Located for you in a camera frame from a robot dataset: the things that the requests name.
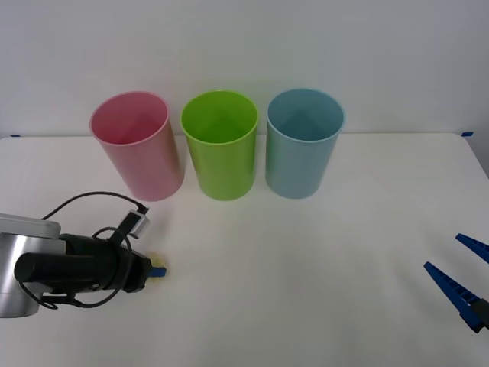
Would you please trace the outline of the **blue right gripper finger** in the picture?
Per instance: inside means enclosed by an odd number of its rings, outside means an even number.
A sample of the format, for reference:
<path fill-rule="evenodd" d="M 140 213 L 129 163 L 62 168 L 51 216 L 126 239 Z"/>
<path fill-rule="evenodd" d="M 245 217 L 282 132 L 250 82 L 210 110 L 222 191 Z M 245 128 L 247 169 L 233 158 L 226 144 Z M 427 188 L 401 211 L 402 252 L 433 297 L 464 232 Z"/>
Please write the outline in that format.
<path fill-rule="evenodd" d="M 489 245 L 461 233 L 457 234 L 455 238 L 489 264 Z"/>
<path fill-rule="evenodd" d="M 430 262 L 423 267 L 472 331 L 479 333 L 488 328 L 488 302 L 484 298 L 473 294 Z"/>

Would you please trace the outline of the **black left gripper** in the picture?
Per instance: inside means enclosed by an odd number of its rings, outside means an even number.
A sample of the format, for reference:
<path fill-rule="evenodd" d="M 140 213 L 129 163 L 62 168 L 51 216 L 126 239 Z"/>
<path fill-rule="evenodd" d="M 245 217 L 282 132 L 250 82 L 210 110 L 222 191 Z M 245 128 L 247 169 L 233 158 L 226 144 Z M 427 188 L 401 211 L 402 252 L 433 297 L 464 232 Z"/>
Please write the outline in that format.
<path fill-rule="evenodd" d="M 128 294 L 143 290 L 148 275 L 150 278 L 164 278 L 167 274 L 166 267 L 152 267 L 151 260 L 146 255 L 133 250 L 131 269 L 123 282 L 128 267 L 128 251 L 121 250 L 118 255 L 118 270 L 113 279 L 113 286 L 120 287 Z"/>

